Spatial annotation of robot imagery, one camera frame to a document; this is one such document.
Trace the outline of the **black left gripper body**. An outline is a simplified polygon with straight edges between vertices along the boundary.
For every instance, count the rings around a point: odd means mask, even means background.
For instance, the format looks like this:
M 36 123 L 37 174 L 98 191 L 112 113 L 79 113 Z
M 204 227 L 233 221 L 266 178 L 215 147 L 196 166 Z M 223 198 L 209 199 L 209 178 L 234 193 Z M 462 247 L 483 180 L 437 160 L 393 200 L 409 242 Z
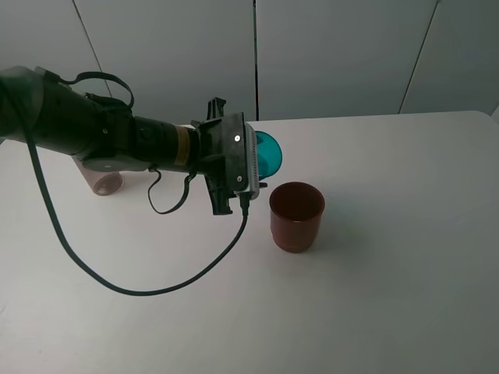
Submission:
M 225 178 L 225 156 L 222 146 L 221 121 L 191 121 L 200 139 L 200 151 L 196 160 L 196 170 L 206 175 Z

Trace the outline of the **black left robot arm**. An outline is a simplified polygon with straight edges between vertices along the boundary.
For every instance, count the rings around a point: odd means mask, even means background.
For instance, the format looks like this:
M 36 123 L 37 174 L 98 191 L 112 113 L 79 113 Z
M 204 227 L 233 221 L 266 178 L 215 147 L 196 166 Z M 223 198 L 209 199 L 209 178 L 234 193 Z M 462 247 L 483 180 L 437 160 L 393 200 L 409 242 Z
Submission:
M 216 215 L 230 214 L 229 199 L 250 185 L 245 121 L 223 115 L 225 102 L 205 122 L 173 125 L 135 116 L 132 103 L 71 89 L 43 69 L 17 66 L 1 72 L 1 137 L 75 157 L 99 171 L 185 172 L 203 175 Z

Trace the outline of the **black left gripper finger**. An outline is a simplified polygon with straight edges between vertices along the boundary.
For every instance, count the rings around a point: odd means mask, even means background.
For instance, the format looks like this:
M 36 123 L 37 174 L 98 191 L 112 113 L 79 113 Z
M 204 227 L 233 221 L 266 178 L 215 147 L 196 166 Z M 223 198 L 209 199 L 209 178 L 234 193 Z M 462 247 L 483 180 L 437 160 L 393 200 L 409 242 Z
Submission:
M 220 120 L 224 117 L 224 107 L 226 100 L 220 97 L 214 97 L 208 102 L 207 105 L 207 118 L 206 121 Z
M 229 205 L 232 193 L 227 186 L 225 178 L 217 175 L 206 175 L 205 182 L 211 201 L 213 215 L 225 216 L 232 214 L 232 210 Z

